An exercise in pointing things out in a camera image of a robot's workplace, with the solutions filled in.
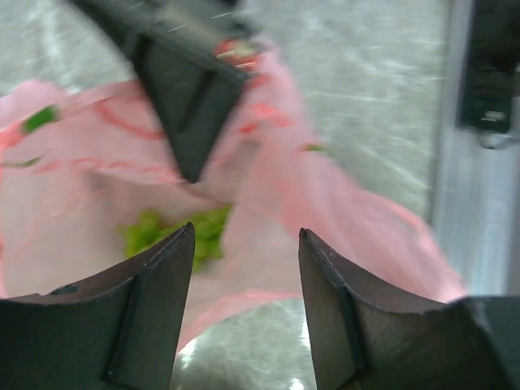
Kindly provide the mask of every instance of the gray countertop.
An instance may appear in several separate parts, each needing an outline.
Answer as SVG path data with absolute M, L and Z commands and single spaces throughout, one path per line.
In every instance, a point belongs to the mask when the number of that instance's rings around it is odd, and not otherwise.
M 208 328 L 179 353 L 171 390 L 315 390 L 303 301 L 260 306 Z
M 284 50 L 339 163 L 420 215 L 428 207 L 452 2 L 244 4 Z M 71 91 L 131 77 L 101 33 L 60 3 L 0 2 L 0 94 L 33 77 Z M 184 348 L 171 388 L 313 389 L 305 329 L 298 300 L 229 318 Z

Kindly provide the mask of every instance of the green vegetable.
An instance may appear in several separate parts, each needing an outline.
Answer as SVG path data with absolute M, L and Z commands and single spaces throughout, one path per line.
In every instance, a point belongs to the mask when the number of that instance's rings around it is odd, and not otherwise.
M 42 158 L 43 158 L 43 156 L 36 157 L 36 158 L 31 158 L 30 160 L 23 161 L 23 162 L 8 162 L 8 161 L 4 161 L 4 162 L 2 162 L 2 167 L 29 168 L 29 167 L 32 167 L 35 164 L 38 164 Z
M 125 241 L 125 255 L 130 258 L 156 245 L 165 237 L 188 222 L 195 227 L 195 253 L 193 272 L 201 270 L 203 263 L 210 258 L 222 258 L 220 237 L 228 220 L 231 207 L 199 213 L 173 226 L 164 226 L 161 216 L 154 210 L 144 210 L 137 218 L 137 224 L 118 227 Z
M 330 151 L 326 146 L 320 144 L 309 144 L 305 147 L 305 151 L 307 152 L 321 152 L 325 154 L 330 154 Z
M 48 106 L 39 110 L 36 114 L 25 120 L 24 134 L 31 134 L 45 124 L 50 124 L 58 120 L 58 111 L 53 106 Z

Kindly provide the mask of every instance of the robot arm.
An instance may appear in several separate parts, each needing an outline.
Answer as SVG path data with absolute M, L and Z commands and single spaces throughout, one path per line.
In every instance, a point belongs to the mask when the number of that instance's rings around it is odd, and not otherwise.
M 180 174 L 197 182 L 259 50 L 237 1 L 68 1 L 132 63 Z

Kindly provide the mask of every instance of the pink mesh bag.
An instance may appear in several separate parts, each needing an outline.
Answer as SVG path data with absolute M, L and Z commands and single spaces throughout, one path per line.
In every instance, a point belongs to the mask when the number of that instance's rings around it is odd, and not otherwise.
M 465 295 L 419 217 L 363 190 L 320 151 L 277 49 L 258 66 L 195 185 L 171 168 L 135 81 L 75 95 L 28 81 L 0 99 L 0 293 L 48 293 L 122 262 L 116 228 L 144 209 L 173 222 L 232 202 L 224 258 L 192 278 L 179 349 L 221 319 L 299 297 L 302 227 L 412 293 Z M 48 105 L 59 121 L 23 136 L 23 121 Z

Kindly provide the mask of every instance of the plastic bag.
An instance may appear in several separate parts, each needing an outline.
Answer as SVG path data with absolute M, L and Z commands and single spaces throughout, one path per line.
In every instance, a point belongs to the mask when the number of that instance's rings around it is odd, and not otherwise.
M 179 348 L 221 319 L 299 297 L 302 227 L 412 293 L 437 301 L 465 295 L 427 225 L 357 186 L 323 152 L 288 70 L 269 46 L 195 185 L 171 168 L 136 81 L 76 95 L 29 81 L 0 99 L 7 296 L 47 293 L 123 261 L 116 228 L 144 209 L 174 222 L 220 202 L 234 204 L 225 257 L 193 276 Z M 51 104 L 59 121 L 24 136 L 28 115 Z

